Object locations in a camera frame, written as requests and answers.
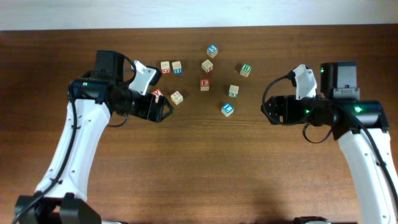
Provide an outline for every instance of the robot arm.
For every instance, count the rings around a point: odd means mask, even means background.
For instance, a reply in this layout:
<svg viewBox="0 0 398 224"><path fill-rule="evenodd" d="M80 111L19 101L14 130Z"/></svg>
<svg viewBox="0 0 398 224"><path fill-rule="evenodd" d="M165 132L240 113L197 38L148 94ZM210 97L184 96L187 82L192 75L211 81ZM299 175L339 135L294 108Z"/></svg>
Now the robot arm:
<svg viewBox="0 0 398 224"><path fill-rule="evenodd" d="M379 128L368 131L377 144L396 188L398 177L391 157L390 135ZM396 223L397 210L394 196L364 131L361 130L357 134L348 131L338 139L338 144L353 176L364 222Z"/></svg>
<svg viewBox="0 0 398 224"><path fill-rule="evenodd" d="M127 82L123 81L125 60L135 74ZM85 203L98 141L113 112L154 122L172 114L166 98L147 93L160 77L157 68L132 63L117 52L97 51L95 70L70 84L67 118L55 155L35 195L19 197L13 223L116 223L101 221ZM54 216L57 206L60 213Z"/></svg>
<svg viewBox="0 0 398 224"><path fill-rule="evenodd" d="M272 124L331 126L353 176L364 222L396 223L398 176L391 157L388 123L379 102L359 100L356 65L322 65L321 92L326 98L316 95L315 78L305 65L298 66L284 78L297 87L296 95L272 96L265 102L266 90L262 112ZM304 218L295 220L296 223L328 222Z"/></svg>

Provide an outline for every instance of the white wall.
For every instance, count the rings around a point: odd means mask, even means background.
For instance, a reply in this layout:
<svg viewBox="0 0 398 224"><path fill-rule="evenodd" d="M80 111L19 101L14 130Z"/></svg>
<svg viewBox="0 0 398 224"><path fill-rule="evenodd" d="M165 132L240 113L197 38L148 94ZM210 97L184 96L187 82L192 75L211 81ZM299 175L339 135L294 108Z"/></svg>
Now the white wall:
<svg viewBox="0 0 398 224"><path fill-rule="evenodd" d="M398 0L0 0L0 30L398 23Z"/></svg>

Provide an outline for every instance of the wooden table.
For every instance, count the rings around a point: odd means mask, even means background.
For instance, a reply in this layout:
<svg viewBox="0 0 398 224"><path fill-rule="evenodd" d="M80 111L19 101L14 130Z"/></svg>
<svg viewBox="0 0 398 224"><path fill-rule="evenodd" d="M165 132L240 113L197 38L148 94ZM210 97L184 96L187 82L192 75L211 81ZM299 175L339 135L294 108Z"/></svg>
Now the wooden table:
<svg viewBox="0 0 398 224"><path fill-rule="evenodd" d="M131 118L106 128L91 168L88 203L103 218L131 223L258 223L319 215L360 221L348 165L330 138L310 144L302 125L272 126L262 94L301 63L320 84L323 62L355 61L364 100L379 100L398 161L398 25L0 32L0 222L19 195L31 195L48 168L65 122L67 86L94 68L98 49L146 65L180 60L182 75L156 88L184 101L160 124ZM206 48L219 47L207 75ZM237 72L252 65L246 78ZM199 79L210 78L209 92ZM239 86L237 98L228 97ZM289 81L271 95L294 94ZM221 105L234 113L226 118ZM111 123L120 122L116 115ZM328 127L310 128L321 139Z"/></svg>

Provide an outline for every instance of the wooden block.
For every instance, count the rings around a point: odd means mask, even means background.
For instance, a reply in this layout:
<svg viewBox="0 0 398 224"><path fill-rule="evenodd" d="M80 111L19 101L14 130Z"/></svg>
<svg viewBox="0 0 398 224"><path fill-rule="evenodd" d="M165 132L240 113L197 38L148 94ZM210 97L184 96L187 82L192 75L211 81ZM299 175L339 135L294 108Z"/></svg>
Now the wooden block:
<svg viewBox="0 0 398 224"><path fill-rule="evenodd" d="M157 90L153 91L152 94L156 96L156 99L155 99L156 103L159 101L159 97L163 96L163 93L161 92L160 89L157 89Z"/></svg>
<svg viewBox="0 0 398 224"><path fill-rule="evenodd" d="M248 77L251 71L251 66L244 64L241 69L241 75Z"/></svg>
<svg viewBox="0 0 398 224"><path fill-rule="evenodd" d="M222 107L221 112L222 112L226 117L228 117L229 115L231 115L232 113L234 113L234 107L233 107L231 104L227 103L227 104L225 104L225 105Z"/></svg>
<svg viewBox="0 0 398 224"><path fill-rule="evenodd" d="M162 70L162 74L170 74L170 62L161 62L160 69Z"/></svg>
<svg viewBox="0 0 398 224"><path fill-rule="evenodd" d="M215 45L210 45L210 47L207 48L207 54L211 58L214 58L218 54L218 48Z"/></svg>
<svg viewBox="0 0 398 224"><path fill-rule="evenodd" d="M229 96L230 97L238 97L238 91L239 91L239 87L238 86L234 86L234 85L231 85L230 87L229 87Z"/></svg>
<svg viewBox="0 0 398 224"><path fill-rule="evenodd" d="M180 104L183 101L182 95L178 91L171 95L171 99L176 105Z"/></svg>
<svg viewBox="0 0 398 224"><path fill-rule="evenodd" d="M182 73L182 66L181 66L181 62L180 61L173 62L172 66L173 66L174 74L181 74Z"/></svg>
<svg viewBox="0 0 398 224"><path fill-rule="evenodd" d="M209 91L210 80L200 80L200 91Z"/></svg>
<svg viewBox="0 0 398 224"><path fill-rule="evenodd" d="M210 71L212 71L213 69L213 63L209 60L205 60L202 64L201 64L202 69L204 69L204 71L206 73L209 73Z"/></svg>

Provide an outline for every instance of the green led light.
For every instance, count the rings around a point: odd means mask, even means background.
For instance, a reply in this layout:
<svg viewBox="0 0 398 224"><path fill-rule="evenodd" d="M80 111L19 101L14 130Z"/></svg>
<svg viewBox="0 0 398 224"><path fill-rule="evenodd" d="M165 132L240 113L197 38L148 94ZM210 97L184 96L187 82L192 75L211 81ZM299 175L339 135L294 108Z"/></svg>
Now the green led light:
<svg viewBox="0 0 398 224"><path fill-rule="evenodd" d="M359 112L362 111L362 108L360 108L360 107L358 107L358 106L355 106L355 107L354 107L354 110L355 110L355 112L359 113Z"/></svg>

